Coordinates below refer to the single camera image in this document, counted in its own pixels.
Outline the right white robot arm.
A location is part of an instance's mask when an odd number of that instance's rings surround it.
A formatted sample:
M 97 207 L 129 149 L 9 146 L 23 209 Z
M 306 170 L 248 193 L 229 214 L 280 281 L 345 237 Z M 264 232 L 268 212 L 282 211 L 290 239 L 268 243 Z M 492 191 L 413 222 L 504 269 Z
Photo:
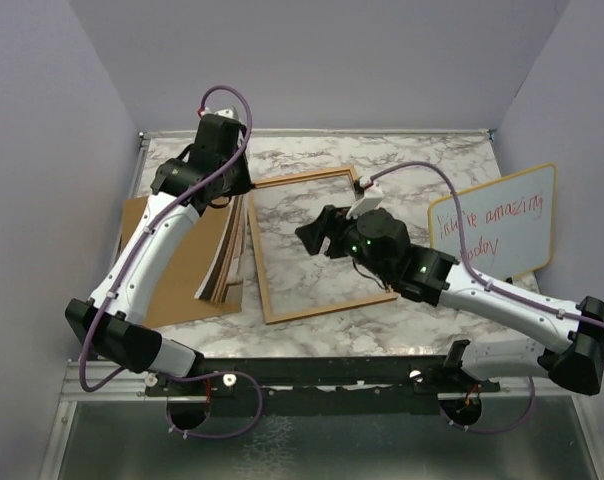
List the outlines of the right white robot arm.
M 443 383 L 463 391 L 499 377 L 542 377 L 568 391 L 596 395 L 604 374 L 604 302 L 545 297 L 411 242 L 405 224 L 378 208 L 350 219 L 327 205 L 296 236 L 311 255 L 350 257 L 407 300 L 465 311 L 521 333 L 518 340 L 450 349 Z

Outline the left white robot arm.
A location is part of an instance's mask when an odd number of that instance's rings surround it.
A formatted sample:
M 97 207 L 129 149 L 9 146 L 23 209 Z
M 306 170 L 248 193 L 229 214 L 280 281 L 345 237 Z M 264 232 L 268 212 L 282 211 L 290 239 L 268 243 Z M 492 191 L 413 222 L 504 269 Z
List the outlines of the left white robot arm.
M 202 385 L 200 352 L 144 326 L 171 256 L 220 198 L 248 193 L 246 126 L 235 109 L 205 110 L 191 144 L 161 164 L 141 218 L 107 277 L 88 299 L 72 299 L 65 318 L 84 349 L 135 373 L 168 376 L 188 395 Z

